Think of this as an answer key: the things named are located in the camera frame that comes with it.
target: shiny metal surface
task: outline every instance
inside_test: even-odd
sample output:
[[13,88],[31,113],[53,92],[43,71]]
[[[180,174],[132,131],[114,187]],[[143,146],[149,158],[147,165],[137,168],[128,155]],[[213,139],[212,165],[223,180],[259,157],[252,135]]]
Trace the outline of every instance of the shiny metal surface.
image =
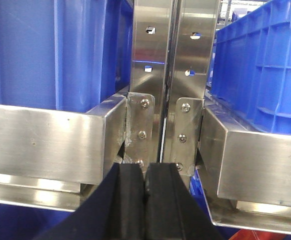
[[81,202],[78,193],[0,185],[0,204],[73,212]]
[[0,105],[0,203],[78,208],[117,161],[126,104],[115,94],[87,113]]
[[68,193],[80,193],[81,184],[77,182],[56,181],[25,176],[11,176],[0,174],[0,185],[44,189]]
[[198,166],[198,173],[214,225],[291,235],[291,207],[287,207],[286,211],[282,212],[284,217],[269,214],[269,211],[266,214],[261,214],[260,212],[238,210],[233,207],[230,200],[217,197],[212,178],[203,164]]
[[[175,60],[169,90],[163,161],[170,162],[176,103],[179,98],[203,99],[206,89],[219,0],[180,0]],[[192,39],[193,33],[201,35]]]
[[291,207],[291,135],[249,131],[212,104],[200,153],[219,198]]
[[100,183],[123,143],[126,101],[87,114],[0,105],[0,174]]
[[155,98],[152,95],[129,92],[126,107],[124,162],[139,163],[144,173],[149,163],[155,162],[157,157],[152,145],[154,109]]
[[[130,91],[151,94],[155,98],[152,151],[161,145],[162,111],[169,47],[171,12],[174,0],[135,0]],[[155,34],[146,32],[155,28]]]
[[[184,112],[184,105],[190,106],[189,111]],[[190,183],[190,176],[194,174],[203,106],[203,100],[189,97],[180,98],[175,105],[169,162],[182,165],[179,173],[186,185]]]
[[244,212],[271,214],[291,218],[291,207],[247,201],[238,201],[236,209]]

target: metal bracket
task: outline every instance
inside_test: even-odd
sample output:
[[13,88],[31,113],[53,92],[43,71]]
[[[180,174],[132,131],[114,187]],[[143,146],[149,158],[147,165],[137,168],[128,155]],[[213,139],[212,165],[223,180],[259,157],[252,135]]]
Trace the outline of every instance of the metal bracket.
[[126,102],[114,94],[86,113],[0,105],[0,203],[74,211],[124,142]]
[[176,163],[185,184],[194,174],[204,100],[181,97],[175,106],[170,162]]
[[154,159],[152,129],[155,97],[150,94],[129,92],[125,123],[124,163],[137,163],[147,171]]

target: blue plastic crate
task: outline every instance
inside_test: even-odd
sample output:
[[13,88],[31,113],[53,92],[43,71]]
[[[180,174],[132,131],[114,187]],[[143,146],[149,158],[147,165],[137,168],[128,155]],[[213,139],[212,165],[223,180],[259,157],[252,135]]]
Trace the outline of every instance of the blue plastic crate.
[[291,0],[217,32],[211,93],[258,130],[291,135]]
[[0,240],[31,240],[71,213],[0,204]]
[[125,0],[0,0],[0,104],[86,112],[128,84]]

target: screw head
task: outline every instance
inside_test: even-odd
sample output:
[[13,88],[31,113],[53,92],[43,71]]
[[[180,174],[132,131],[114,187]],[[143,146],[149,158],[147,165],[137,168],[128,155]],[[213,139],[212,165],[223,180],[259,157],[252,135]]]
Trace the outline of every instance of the screw head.
[[135,163],[138,164],[140,168],[143,168],[145,166],[144,161],[142,161],[141,159],[135,161]]
[[149,107],[150,101],[144,98],[141,100],[140,104],[143,109],[147,109]]
[[182,171],[182,169],[184,168],[184,166],[182,165],[182,163],[178,162],[176,163],[176,169],[180,172]]
[[189,103],[184,103],[182,104],[181,109],[183,113],[188,113],[191,109],[191,106]]
[[184,134],[180,134],[177,139],[179,140],[180,143],[184,144],[187,141],[187,136]]
[[139,133],[137,134],[137,137],[139,139],[146,139],[147,138],[147,133],[146,131],[139,131]]

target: vertical metal column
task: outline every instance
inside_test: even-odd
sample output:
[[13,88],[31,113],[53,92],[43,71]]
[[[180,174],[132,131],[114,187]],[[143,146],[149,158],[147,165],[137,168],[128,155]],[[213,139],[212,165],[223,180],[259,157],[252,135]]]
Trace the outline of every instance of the vertical metal column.
[[219,0],[179,1],[163,161],[178,163],[180,174],[190,176],[197,153]]
[[[163,161],[180,163],[183,169],[180,173],[186,176],[197,151],[219,1],[136,0],[134,3],[130,91],[155,97],[150,159],[158,159],[165,132]],[[183,111],[190,103],[191,109]],[[176,111],[188,114],[177,115]],[[180,122],[187,119],[189,122],[183,123],[186,131]],[[189,135],[186,143],[179,145],[182,141],[178,137],[186,132]]]
[[155,98],[152,162],[161,145],[166,68],[174,0],[135,0],[130,91]]

